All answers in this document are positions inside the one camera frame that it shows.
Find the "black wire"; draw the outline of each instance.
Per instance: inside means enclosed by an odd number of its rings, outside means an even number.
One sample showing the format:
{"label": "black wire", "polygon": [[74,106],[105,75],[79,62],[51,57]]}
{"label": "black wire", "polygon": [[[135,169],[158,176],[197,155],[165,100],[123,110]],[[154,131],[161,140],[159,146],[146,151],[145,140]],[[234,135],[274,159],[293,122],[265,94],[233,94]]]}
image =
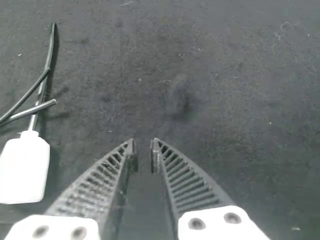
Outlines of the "black wire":
{"label": "black wire", "polygon": [[50,68],[47,67],[41,76],[37,79],[37,81],[32,85],[32,87],[16,102],[5,114],[0,117],[0,124],[5,121],[9,116],[17,110],[25,101],[26,99],[37,89],[37,87],[43,82],[43,80],[48,76]]}

